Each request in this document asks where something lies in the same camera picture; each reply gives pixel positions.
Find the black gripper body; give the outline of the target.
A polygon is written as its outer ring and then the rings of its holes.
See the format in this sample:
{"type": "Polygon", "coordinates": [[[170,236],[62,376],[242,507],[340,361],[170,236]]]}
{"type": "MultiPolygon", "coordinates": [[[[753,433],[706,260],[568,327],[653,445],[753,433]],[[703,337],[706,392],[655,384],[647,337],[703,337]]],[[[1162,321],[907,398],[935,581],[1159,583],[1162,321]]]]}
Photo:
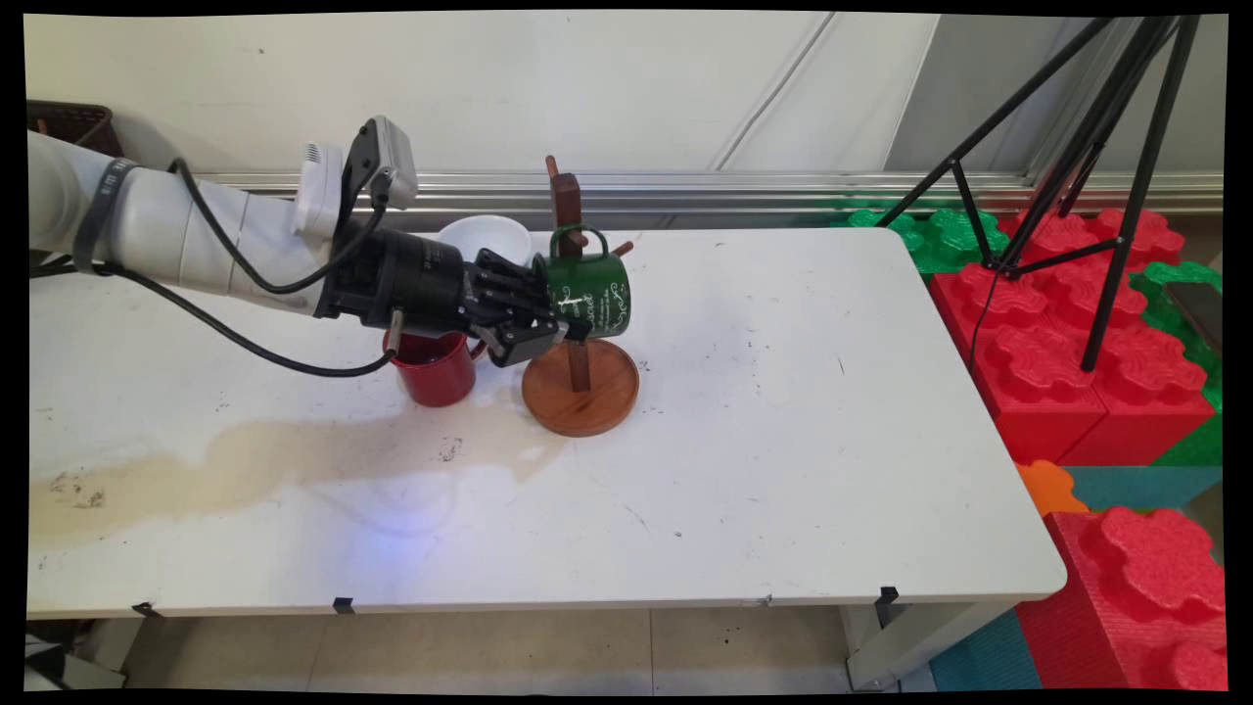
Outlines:
{"type": "Polygon", "coordinates": [[[388,329],[398,309],[403,333],[470,334],[474,326],[487,326],[489,313],[474,301],[469,282],[456,247],[378,227],[323,278],[318,316],[350,316],[388,329]]]}

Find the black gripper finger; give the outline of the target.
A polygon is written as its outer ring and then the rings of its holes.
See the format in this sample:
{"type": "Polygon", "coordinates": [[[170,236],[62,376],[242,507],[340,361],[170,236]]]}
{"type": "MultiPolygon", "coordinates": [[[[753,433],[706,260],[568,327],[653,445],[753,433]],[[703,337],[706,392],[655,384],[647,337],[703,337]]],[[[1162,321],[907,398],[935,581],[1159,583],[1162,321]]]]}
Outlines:
{"type": "Polygon", "coordinates": [[[546,264],[543,258],[533,258],[517,264],[509,258],[482,247],[476,255],[479,280],[496,291],[507,291],[528,298],[549,294],[546,264]]]}
{"type": "Polygon", "coordinates": [[[497,367],[523,364],[564,341],[590,338],[590,321],[563,312],[549,296],[480,296],[480,343],[497,367]]]}

